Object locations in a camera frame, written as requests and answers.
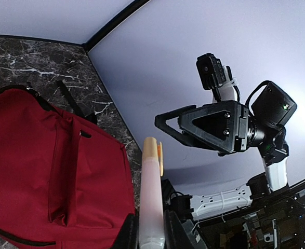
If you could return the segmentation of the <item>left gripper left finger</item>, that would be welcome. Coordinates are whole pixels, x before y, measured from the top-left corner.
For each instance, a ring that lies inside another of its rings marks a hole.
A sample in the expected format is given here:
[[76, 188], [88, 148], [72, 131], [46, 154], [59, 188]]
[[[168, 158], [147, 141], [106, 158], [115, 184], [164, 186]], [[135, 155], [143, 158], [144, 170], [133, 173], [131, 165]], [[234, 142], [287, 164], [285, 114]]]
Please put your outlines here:
[[111, 249], [138, 248], [139, 218], [135, 214], [128, 214]]

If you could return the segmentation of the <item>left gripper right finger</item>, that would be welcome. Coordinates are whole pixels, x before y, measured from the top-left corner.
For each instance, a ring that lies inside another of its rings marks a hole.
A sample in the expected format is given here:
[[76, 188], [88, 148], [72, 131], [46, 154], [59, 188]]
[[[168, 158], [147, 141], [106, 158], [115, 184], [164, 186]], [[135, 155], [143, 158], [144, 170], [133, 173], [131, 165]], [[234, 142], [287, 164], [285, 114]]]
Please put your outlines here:
[[177, 214], [171, 210], [164, 211], [165, 242], [168, 249], [194, 248], [190, 242]]

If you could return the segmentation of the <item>pastel pink yellow highlighter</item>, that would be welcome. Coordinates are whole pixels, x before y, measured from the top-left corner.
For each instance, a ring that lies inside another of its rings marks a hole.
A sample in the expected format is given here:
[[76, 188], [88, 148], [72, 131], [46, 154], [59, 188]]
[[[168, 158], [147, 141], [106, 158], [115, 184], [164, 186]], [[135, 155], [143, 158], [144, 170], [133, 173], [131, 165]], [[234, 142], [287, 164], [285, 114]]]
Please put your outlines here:
[[147, 137], [143, 143], [139, 206], [140, 248], [164, 248], [164, 215], [161, 177], [164, 173], [162, 143]]

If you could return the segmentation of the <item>red student backpack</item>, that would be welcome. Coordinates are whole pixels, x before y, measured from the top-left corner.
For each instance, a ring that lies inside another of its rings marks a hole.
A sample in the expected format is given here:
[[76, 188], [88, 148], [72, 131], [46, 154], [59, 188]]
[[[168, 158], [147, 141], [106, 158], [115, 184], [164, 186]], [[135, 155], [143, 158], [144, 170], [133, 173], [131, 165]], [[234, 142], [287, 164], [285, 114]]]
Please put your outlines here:
[[0, 88], [0, 236], [110, 248], [135, 211], [125, 146], [22, 85]]

